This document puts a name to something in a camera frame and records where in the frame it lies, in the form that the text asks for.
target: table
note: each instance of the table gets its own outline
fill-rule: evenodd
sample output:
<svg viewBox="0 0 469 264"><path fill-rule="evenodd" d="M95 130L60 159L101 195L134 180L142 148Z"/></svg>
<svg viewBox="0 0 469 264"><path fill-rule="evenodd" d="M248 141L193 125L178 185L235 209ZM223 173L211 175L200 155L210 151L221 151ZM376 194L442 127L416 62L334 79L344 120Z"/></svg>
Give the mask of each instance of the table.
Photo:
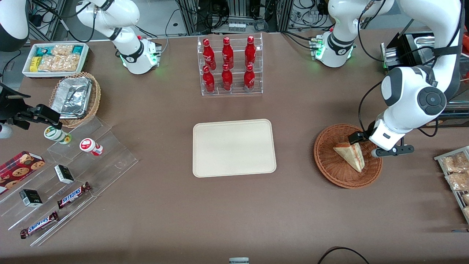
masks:
<svg viewBox="0 0 469 264"><path fill-rule="evenodd" d="M364 30L378 56L397 30ZM316 35L309 32L305 35ZM101 85L98 116L140 161L97 201L38 248L0 228L8 263L315 263L333 246L350 247L371 263L468 263L464 218L433 157L468 145L467 130L435 138L406 136L412 155L384 160L371 186L347 190L323 177L312 157L316 136L337 123L358 124L363 94L383 78L380 63L360 48L339 69L311 61L308 50L264 33L264 94L207 98L200 94L196 38L170 39L161 66L130 74L111 42L90 42L86 71ZM56 79L23 80L27 102L48 102ZM378 91L363 105L371 122L385 109ZM197 123L267 118L277 170L272 174L199 179L192 175ZM15 130L1 141L0 161L22 150L42 153L45 125ZM323 263L360 263L335 251Z"/></svg>

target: red bottle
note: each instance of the red bottle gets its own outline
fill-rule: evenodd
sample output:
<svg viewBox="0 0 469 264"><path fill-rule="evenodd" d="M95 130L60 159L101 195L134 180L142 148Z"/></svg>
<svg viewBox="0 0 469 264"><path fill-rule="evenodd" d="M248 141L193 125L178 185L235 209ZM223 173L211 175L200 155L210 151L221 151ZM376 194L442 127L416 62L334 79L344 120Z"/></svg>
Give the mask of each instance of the red bottle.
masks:
<svg viewBox="0 0 469 264"><path fill-rule="evenodd" d="M233 88L233 74L230 71L228 63L223 65L223 72L221 73L221 78L223 79L223 89L229 92Z"/></svg>
<svg viewBox="0 0 469 264"><path fill-rule="evenodd" d="M202 69L204 70L202 79L204 79L205 89L207 90L207 93L214 93L215 92L215 79L213 78L213 75L210 72L210 68L207 65L204 65Z"/></svg>
<svg viewBox="0 0 469 264"><path fill-rule="evenodd" d="M244 50L244 56L246 57L246 60L244 64L246 67L249 65L249 63L254 63L256 62L256 46L254 46L254 37L249 36L248 37L248 44L246 45L246 49Z"/></svg>
<svg viewBox="0 0 469 264"><path fill-rule="evenodd" d="M256 78L256 75L252 71L252 64L249 64L244 73L244 90L248 93L254 90L254 78Z"/></svg>
<svg viewBox="0 0 469 264"><path fill-rule="evenodd" d="M207 64L211 70L215 70L217 68L217 64L215 62L215 53L213 52L212 47L210 46L210 41L208 39L204 39L204 60L205 64Z"/></svg>
<svg viewBox="0 0 469 264"><path fill-rule="evenodd" d="M227 63L230 69L234 68L235 57L233 55L233 47L230 45L229 37L223 38L223 50L221 53L223 54L223 63Z"/></svg>

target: clear acrylic rack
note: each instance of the clear acrylic rack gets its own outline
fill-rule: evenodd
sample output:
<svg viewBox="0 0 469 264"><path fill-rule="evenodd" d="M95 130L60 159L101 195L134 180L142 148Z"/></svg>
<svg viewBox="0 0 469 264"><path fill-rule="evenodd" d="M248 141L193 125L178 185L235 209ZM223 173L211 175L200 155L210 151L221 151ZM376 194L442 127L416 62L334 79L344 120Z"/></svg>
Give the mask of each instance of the clear acrylic rack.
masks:
<svg viewBox="0 0 469 264"><path fill-rule="evenodd" d="M254 37L254 45L256 46L256 62L254 63L254 74L256 78L254 79L254 90L250 93L247 93L244 90L244 73L246 72L246 65L244 64L244 49L246 48L248 36ZM264 91L264 82L263 82L263 40L262 34L232 34L229 35L230 44L233 47L234 53L234 68L231 69L233 74L233 89L230 92L223 89L223 81L221 79L221 73L223 72L223 57L221 51L223 49L223 36L211 35L198 37L197 40L197 57L199 62L199 75L200 75L200 87L203 96L216 96L216 95L249 95L249 94L259 94ZM204 61L204 45L202 45L203 39L210 40L210 46L212 47L215 53L215 62L217 68L212 70L213 77L215 78L215 93L208 93L204 86L204 80L202 79L203 71L202 67L205 65Z"/></svg>
<svg viewBox="0 0 469 264"><path fill-rule="evenodd" d="M39 246L62 228L79 212L95 201L101 193L128 171L138 160L121 144L106 123L97 117L81 124L70 132L72 141L67 145L58 142L50 146L41 156L46 165L35 175L27 177L14 189L0 197L0 214L3 226L18 233L57 211L59 221L46 226L25 239L30 246ZM80 150L84 138L92 138L104 148L103 154L94 156ZM54 167L67 166L75 181L65 184L59 181ZM92 187L68 206L59 209L57 201L88 182ZM26 207L20 198L22 189L39 193L43 204L37 208Z"/></svg>

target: snickers bar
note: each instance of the snickers bar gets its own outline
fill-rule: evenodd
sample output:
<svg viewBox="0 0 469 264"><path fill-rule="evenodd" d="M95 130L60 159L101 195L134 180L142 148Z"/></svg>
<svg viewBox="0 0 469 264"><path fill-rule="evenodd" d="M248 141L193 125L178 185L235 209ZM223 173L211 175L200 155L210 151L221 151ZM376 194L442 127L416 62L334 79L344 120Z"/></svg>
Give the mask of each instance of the snickers bar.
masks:
<svg viewBox="0 0 469 264"><path fill-rule="evenodd" d="M85 184L81 185L80 188L76 189L71 194L65 196L62 200L57 202L57 204L59 205L59 209L64 208L67 204L71 203L76 198L82 196L89 189L91 189L90 184L88 184L88 182L85 182Z"/></svg>
<svg viewBox="0 0 469 264"><path fill-rule="evenodd" d="M29 228L25 228L25 229L21 230L21 233L20 233L21 239L25 239L25 238L29 237L30 235L32 235L37 230L39 230L41 228L44 228L46 225L48 225L48 224L50 224L54 221L56 221L56 222L59 221L59 215L57 214L56 211L52 212L51 215L49 215L48 217L46 217L46 218L42 219L41 221L35 223L34 225L30 226Z"/></svg>

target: wicker basket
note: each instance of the wicker basket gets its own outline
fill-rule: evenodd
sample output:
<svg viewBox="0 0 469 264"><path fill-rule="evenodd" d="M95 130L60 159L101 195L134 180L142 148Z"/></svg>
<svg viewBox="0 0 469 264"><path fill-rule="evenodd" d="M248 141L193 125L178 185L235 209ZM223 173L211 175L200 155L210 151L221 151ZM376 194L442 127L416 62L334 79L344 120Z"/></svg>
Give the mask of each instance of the wicker basket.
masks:
<svg viewBox="0 0 469 264"><path fill-rule="evenodd" d="M335 124L324 129L314 143L314 159L319 170L331 182L348 189L363 188L370 185L380 175L383 160L371 156L376 145L370 141L361 142L365 167L357 172L350 166L333 147L348 142L348 136L360 128L350 124Z"/></svg>
<svg viewBox="0 0 469 264"><path fill-rule="evenodd" d="M93 118L96 112L98 111L99 100L101 99L101 88L99 87L99 83L96 81L93 75L87 72L80 72L78 74L74 74L66 78L78 78L78 77L87 77L93 81L93 86L91 88L90 101L88 103L88 113L82 119L61 119L63 126L68 127L68 128L75 128L79 124L85 122L86 120ZM57 83L57 85L55 86L55 89L52 92L52 96L49 99L49 107L51 107L52 102L54 102L55 93L57 92L57 87L59 86L59 83Z"/></svg>

